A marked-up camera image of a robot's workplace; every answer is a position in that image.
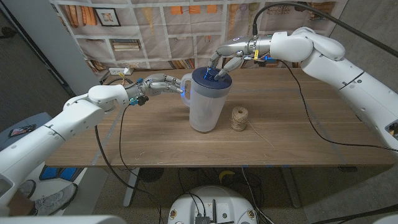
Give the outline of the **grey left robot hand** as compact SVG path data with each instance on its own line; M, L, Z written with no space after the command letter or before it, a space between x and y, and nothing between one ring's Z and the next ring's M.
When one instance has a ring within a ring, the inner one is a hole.
M157 96L163 93L183 93L181 80L173 76L156 73L149 75L136 85L138 96Z

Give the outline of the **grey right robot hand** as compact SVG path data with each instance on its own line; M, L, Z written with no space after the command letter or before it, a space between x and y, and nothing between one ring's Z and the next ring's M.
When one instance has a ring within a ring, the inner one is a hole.
M221 57L235 55L214 77L214 80L222 79L226 74L237 69L242 64L245 55L251 55L254 52L256 48L255 42L254 39L249 37L237 37L226 41L210 57L207 71L215 68Z

